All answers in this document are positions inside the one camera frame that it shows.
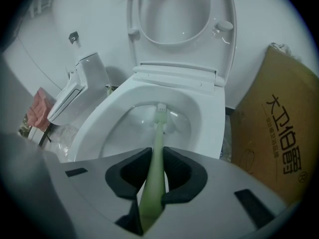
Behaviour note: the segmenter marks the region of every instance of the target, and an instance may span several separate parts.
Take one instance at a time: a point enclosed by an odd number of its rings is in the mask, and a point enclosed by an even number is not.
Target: toilet lid
[[[233,0],[128,0],[128,35],[136,66],[216,73],[226,84],[235,53]]]

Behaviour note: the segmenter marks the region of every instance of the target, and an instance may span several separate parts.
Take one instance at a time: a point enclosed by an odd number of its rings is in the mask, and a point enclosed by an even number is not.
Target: brown cardboard box
[[[301,199],[319,154],[319,79],[270,47],[250,90],[230,117],[232,163],[281,196]]]

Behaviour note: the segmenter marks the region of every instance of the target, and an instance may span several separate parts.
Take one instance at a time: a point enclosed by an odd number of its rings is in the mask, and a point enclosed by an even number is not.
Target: pink towel
[[[52,107],[53,105],[46,96],[43,88],[39,88],[34,96],[32,106],[26,113],[28,117],[28,125],[37,127],[44,132],[50,125],[47,117]]]

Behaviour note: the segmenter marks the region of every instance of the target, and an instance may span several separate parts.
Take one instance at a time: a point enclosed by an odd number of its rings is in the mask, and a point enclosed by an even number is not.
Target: smart toilet
[[[158,103],[167,105],[164,144],[219,158],[224,87],[233,63],[233,0],[128,0],[134,74],[83,123],[69,161],[151,147]]]

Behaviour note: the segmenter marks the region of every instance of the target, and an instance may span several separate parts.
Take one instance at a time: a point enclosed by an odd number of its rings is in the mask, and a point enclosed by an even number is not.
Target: water in toilet bowl
[[[107,136],[100,157],[153,147],[157,126],[154,122],[156,110],[157,103],[131,108]],[[187,149],[191,137],[189,120],[181,112],[168,106],[164,134],[165,146]]]

